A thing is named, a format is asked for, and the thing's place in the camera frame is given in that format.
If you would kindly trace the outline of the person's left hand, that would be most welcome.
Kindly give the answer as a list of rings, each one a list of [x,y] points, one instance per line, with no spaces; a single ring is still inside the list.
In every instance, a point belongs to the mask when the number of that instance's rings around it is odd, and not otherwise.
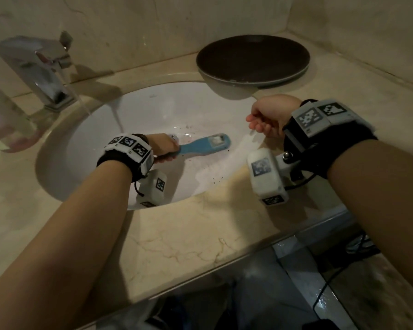
[[[145,136],[153,150],[154,156],[173,152],[179,146],[179,143],[173,141],[171,137],[165,133],[148,134]]]

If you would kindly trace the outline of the person's right hand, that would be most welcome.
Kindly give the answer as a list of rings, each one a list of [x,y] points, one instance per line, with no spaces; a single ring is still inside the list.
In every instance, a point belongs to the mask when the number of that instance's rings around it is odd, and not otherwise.
[[[262,97],[254,102],[250,114],[260,114],[278,121],[282,131],[282,128],[291,118],[292,112],[297,110],[301,103],[302,101],[297,97],[287,94],[274,94]]]

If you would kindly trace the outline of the blue handled kitchen tool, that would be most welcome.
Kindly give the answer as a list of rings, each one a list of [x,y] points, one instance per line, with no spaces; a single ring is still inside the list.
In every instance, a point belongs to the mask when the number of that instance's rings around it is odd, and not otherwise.
[[[218,133],[180,146],[181,152],[178,156],[204,156],[229,149],[231,138],[224,133]]]

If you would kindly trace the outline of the person's right forearm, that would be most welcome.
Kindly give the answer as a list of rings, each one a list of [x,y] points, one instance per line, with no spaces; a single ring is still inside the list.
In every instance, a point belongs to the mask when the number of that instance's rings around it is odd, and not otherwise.
[[[372,241],[413,286],[413,154],[366,140],[341,154],[327,177]]]

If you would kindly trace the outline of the person's left forearm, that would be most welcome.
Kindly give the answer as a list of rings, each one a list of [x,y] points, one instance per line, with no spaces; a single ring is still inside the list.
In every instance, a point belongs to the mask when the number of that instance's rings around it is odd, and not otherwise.
[[[0,277],[0,330],[63,330],[85,303],[120,235],[132,173],[99,165]]]

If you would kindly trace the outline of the dark round frying pan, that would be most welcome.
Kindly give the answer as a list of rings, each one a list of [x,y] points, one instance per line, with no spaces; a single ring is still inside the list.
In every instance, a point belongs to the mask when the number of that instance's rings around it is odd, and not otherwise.
[[[196,57],[198,71],[216,82],[269,88],[301,77],[310,53],[289,38],[242,35],[210,43]]]

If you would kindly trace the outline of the chrome sink faucet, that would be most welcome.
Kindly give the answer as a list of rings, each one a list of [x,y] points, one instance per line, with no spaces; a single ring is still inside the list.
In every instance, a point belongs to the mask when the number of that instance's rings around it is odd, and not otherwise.
[[[46,109],[59,113],[77,101],[62,75],[63,69],[72,66],[72,41],[66,31],[61,32],[58,40],[14,36],[0,41],[0,57]]]

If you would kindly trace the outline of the person's shoe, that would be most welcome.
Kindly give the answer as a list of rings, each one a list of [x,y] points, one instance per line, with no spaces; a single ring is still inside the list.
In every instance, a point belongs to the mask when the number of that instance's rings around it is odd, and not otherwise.
[[[345,251],[347,254],[351,255],[380,253],[380,250],[366,233],[361,234],[347,243],[345,246]]]

